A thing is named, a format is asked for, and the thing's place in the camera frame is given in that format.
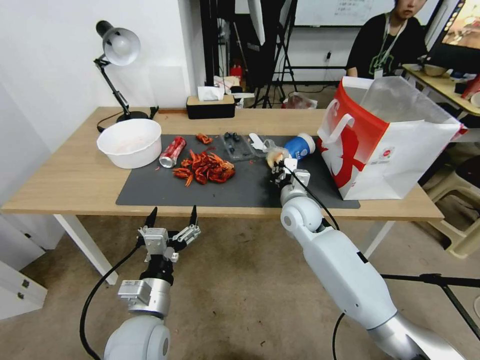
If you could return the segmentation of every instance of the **lamp arm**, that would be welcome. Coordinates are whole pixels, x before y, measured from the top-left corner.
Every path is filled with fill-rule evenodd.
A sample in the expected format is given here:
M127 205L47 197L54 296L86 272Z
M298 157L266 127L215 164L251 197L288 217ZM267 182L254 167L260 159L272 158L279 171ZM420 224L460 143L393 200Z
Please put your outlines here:
M110 81L109 77L107 76L107 73L105 72L105 67L110 64L109 61L106 61L106 60L103 60L103 58L105 57L105 54L103 54L102 56L100 56L99 58L96 58L95 60L93 60L93 62L96 64L96 67L100 70L101 74L103 75L103 78L105 79L106 83L108 84L108 86L110 87L111 91L113 92L113 96L115 97L115 99L118 101L118 103L120 104L121 108L123 109L123 113L126 115L126 116L130 116L130 111L129 111L129 103L128 101L124 98L124 96L122 95L122 93L120 91L118 91L115 86L112 84L112 82Z

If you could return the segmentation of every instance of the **bag handle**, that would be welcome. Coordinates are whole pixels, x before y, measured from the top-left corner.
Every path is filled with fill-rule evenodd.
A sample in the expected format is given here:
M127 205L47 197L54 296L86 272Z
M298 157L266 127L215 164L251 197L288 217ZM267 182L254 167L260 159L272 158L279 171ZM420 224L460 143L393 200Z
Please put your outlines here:
M323 125L318 129L316 132L318 137L321 139L322 143L330 144L337 141L340 134L344 130L345 126L349 125L350 127L353 126L355 119L349 113L346 113L342 116L338 124L336 125L335 129L331 132L331 134L327 134L324 128L328 126L329 118L334 117L337 115L337 110L340 106L340 103L337 99L333 99L330 104L328 104L325 112L325 117L323 118Z

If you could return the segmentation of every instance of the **red and white bag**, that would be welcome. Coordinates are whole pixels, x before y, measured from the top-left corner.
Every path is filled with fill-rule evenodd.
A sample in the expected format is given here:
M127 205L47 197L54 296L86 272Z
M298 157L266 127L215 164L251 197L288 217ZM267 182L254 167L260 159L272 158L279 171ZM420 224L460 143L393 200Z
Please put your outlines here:
M345 200L403 199L461 129L411 85L426 99L405 108L419 104L425 119L383 121L359 105L372 82L345 76L317 132L317 148Z

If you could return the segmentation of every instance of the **wooden table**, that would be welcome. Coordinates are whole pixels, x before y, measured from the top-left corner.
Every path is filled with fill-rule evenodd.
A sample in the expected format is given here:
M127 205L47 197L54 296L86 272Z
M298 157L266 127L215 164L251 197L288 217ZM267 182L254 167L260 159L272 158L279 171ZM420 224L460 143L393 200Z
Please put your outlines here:
M403 65L406 70L406 79L419 83L423 86L423 93L428 95L431 91L435 91L445 102L449 103L456 109L461 109L462 113L458 117L463 118L467 114L480 117L480 107L476 107L470 101L465 100L455 92L455 83L450 80L448 74L442 76L428 76L422 70L416 71L415 66L412 64Z
M97 122L119 111L116 107L99 107L75 133L43 164L23 187L2 207L10 213L53 214L101 274L111 265L76 215L146 216L151 206L116 205L117 197L130 171L114 166L96 146ZM163 134L239 134L315 135L324 110L241 109L234 118L190 120L185 113L157 113L154 120ZM115 117L105 121L108 126ZM191 208L160 206L159 216L187 217ZM369 256L395 221L435 221L442 213L416 185L403 200L362 200L358 209L330 209L337 219L377 220L362 249ZM280 208L199 207L198 215L206 218L273 218ZM107 281L114 284L118 275Z

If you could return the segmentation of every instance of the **white bowl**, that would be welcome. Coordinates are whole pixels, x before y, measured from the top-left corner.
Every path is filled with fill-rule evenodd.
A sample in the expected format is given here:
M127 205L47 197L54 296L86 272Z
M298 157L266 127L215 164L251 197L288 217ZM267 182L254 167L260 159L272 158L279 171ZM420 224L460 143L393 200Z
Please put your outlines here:
M162 152L162 127L150 119L130 119L106 128L96 146L119 168L135 169L150 164Z
M474 93L471 98L470 102L475 105L477 108L480 108L480 91Z
M431 65L431 64L424 64L423 65L423 71L425 74L431 77L437 77L437 76L442 76L447 72L448 69L436 65Z

